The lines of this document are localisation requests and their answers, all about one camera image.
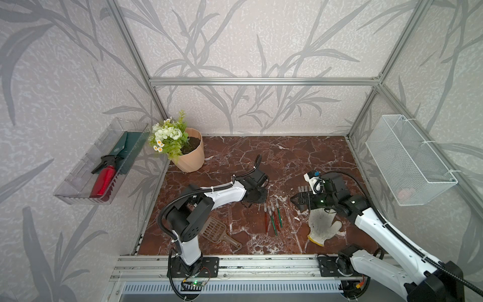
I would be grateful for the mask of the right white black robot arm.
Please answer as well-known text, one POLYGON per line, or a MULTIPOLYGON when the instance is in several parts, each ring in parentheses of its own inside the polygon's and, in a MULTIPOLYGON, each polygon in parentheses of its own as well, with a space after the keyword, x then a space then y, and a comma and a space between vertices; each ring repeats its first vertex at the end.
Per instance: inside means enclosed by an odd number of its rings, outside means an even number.
POLYGON ((339 274, 375 280, 406 301, 464 301, 465 288, 482 295, 482 289, 464 279, 458 265, 442 262, 391 225, 365 190, 352 195, 344 176, 346 172, 342 171, 309 171, 304 175, 308 191, 297 193, 291 202, 301 211, 322 209, 345 217, 397 264, 391 265, 358 245, 350 245, 334 261, 339 274))

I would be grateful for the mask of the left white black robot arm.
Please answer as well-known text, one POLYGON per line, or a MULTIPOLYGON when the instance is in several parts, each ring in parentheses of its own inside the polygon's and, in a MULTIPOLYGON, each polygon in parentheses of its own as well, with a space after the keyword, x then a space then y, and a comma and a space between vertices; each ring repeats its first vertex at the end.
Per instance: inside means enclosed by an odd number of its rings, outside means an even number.
POLYGON ((226 184, 191 184, 164 206, 157 216, 157 225, 175 243, 181 264, 190 269, 201 264, 198 235, 213 210, 230 203, 266 203, 268 182, 269 176, 255 167, 241 176, 232 176, 226 184))

